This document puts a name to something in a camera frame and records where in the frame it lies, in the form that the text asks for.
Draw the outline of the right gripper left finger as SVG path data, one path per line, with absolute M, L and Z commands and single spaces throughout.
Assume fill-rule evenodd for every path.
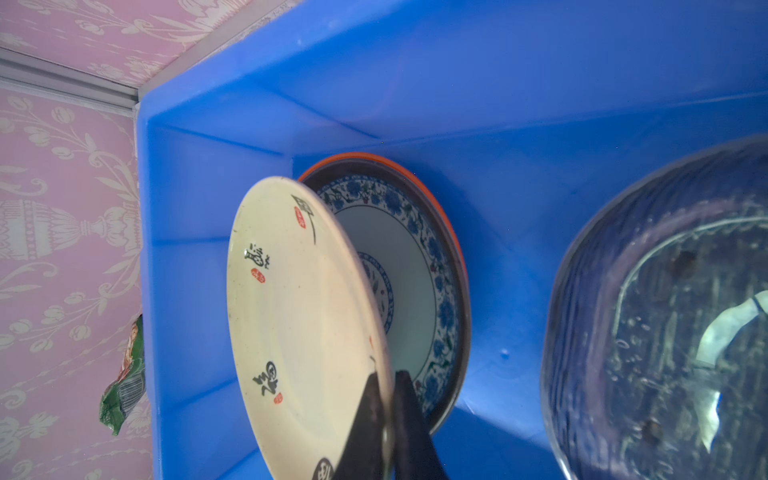
M 369 375 L 333 480 L 382 480 L 385 411 L 378 374 Z

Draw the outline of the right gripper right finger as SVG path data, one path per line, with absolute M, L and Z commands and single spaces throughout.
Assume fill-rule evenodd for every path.
M 448 480 L 406 370 L 395 374 L 394 469 L 397 480 Z

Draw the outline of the cream plate with black patch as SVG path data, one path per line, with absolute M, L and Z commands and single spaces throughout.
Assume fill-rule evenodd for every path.
M 268 177 L 243 198 L 227 263 L 234 362 L 251 428 L 276 479 L 329 479 L 371 388 L 393 450 L 394 379 L 379 311 L 356 250 L 304 184 Z

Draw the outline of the teal blue patterned plate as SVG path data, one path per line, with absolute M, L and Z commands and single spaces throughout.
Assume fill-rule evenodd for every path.
M 471 348 L 468 274 L 448 217 L 411 171 L 374 154 L 328 157 L 300 180 L 336 216 L 356 249 L 392 368 L 409 372 L 436 432 L 458 399 Z

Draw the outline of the clear glass plate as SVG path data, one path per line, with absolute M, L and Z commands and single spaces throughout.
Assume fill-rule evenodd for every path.
M 541 371 L 568 479 L 767 475 L 767 139 L 605 206 L 555 279 Z

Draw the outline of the orange round plate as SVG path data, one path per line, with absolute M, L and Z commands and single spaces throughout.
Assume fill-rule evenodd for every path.
M 405 166 L 381 155 L 352 151 L 326 157 L 299 180 L 332 213 L 363 210 L 397 222 L 415 241 L 427 268 L 449 284 L 469 284 L 462 247 L 445 209 L 428 186 Z

